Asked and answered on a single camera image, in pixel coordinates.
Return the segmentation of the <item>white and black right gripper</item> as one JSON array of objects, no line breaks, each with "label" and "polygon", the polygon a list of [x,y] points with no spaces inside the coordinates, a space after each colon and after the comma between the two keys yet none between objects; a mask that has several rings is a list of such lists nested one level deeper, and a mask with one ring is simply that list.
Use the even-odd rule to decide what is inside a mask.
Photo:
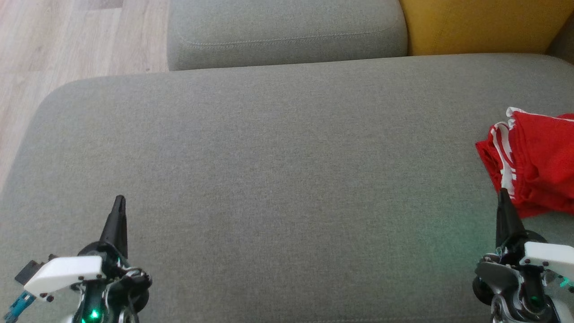
[{"label": "white and black right gripper", "polygon": [[475,268],[472,290],[490,306],[491,323],[571,323],[573,311],[553,299],[548,284],[573,291],[573,247],[538,242],[526,231],[506,188],[498,192],[496,252],[483,255]]}]

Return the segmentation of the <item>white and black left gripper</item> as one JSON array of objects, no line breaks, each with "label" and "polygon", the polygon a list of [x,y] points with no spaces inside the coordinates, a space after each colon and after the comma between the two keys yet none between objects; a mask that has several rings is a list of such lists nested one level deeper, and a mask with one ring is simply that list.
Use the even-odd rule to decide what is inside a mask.
[{"label": "white and black left gripper", "polygon": [[99,243],[78,256],[41,264],[24,285],[24,298],[50,302],[53,293],[74,288],[78,308],[66,323],[138,323],[149,301],[151,276],[128,258],[126,198],[116,196]]}]

